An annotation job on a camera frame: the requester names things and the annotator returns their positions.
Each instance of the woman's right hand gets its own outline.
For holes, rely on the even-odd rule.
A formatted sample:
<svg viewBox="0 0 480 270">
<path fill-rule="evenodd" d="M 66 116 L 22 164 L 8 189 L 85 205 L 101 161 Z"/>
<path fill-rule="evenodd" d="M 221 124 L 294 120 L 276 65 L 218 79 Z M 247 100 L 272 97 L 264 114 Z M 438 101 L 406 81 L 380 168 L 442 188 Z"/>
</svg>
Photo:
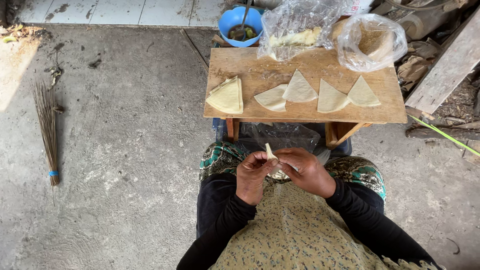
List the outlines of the woman's right hand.
<svg viewBox="0 0 480 270">
<path fill-rule="evenodd" d="M 282 171 L 292 182 L 306 192 L 329 198 L 335 193 L 336 182 L 317 157 L 303 148 L 284 148 L 274 155 L 282 164 Z"/>
</svg>

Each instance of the broom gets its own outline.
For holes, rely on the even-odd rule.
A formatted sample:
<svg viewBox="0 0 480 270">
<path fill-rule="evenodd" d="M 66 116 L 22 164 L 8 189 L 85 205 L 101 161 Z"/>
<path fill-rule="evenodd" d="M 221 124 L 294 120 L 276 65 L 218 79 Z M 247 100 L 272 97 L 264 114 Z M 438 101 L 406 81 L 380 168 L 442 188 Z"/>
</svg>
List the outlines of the broom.
<svg viewBox="0 0 480 270">
<path fill-rule="evenodd" d="M 55 111 L 58 105 L 55 103 L 55 91 L 43 81 L 35 81 L 30 84 L 30 90 L 35 100 L 36 114 L 40 131 L 42 132 L 43 145 L 47 155 L 47 163 L 50 169 L 50 184 L 59 184 L 59 172 L 57 171 L 57 135 L 55 132 Z"/>
</svg>

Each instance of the wooden table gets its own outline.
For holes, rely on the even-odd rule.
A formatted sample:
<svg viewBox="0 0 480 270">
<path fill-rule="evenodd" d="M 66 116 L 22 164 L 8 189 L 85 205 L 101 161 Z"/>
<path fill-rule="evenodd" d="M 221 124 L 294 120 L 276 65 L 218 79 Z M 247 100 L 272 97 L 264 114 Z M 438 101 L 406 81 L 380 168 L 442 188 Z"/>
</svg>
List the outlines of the wooden table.
<svg viewBox="0 0 480 270">
<path fill-rule="evenodd" d="M 298 69 L 318 92 L 320 79 L 347 94 L 360 75 L 382 103 L 374 107 L 360 107 L 352 103 L 344 109 L 317 112 L 318 100 L 304 103 L 287 101 L 286 112 L 275 112 L 262 107 L 253 96 L 279 84 L 287 84 Z M 289 61 L 276 62 L 269 57 L 257 59 L 257 48 L 214 48 L 211 51 L 206 95 L 227 78 L 238 76 L 242 82 L 243 114 L 228 114 L 205 103 L 204 117 L 227 120 L 228 137 L 238 138 L 240 122 L 294 122 L 325 123 L 326 144 L 334 149 L 355 131 L 373 123 L 406 123 L 407 114 L 394 67 L 369 73 L 351 71 L 342 67 L 335 50 L 315 48 L 306 50 Z"/>
</svg>

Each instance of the woman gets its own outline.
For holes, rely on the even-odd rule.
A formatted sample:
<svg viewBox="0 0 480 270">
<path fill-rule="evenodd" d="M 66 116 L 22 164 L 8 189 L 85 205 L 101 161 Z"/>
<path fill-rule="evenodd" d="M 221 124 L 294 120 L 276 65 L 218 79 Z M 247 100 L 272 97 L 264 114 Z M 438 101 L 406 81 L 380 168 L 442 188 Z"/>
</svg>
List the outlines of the woman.
<svg viewBox="0 0 480 270">
<path fill-rule="evenodd" d="M 373 163 L 345 157 L 324 167 L 302 148 L 274 155 L 279 162 L 227 142 L 206 150 L 197 240 L 177 269 L 440 269 L 384 215 Z M 288 182 L 267 176 L 274 167 Z"/>
</svg>

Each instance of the blue bowl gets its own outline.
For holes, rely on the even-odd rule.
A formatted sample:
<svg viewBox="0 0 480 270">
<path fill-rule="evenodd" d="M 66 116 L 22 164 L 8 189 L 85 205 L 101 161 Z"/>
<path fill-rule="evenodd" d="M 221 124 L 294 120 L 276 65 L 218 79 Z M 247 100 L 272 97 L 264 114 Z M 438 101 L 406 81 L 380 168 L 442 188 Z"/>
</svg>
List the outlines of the blue bowl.
<svg viewBox="0 0 480 270">
<path fill-rule="evenodd" d="M 257 42 L 257 40 L 263 33 L 261 21 L 262 16 L 256 9 L 250 8 L 248 9 L 247 17 L 245 18 L 245 24 L 253 27 L 257 36 L 246 41 L 237 41 L 228 38 L 228 31 L 232 27 L 241 24 L 244 14 L 245 7 L 237 7 L 233 10 L 225 11 L 225 13 L 223 13 L 222 17 L 218 21 L 218 28 L 220 29 L 220 34 L 222 35 L 222 38 L 235 47 L 248 47 L 253 43 Z"/>
</svg>

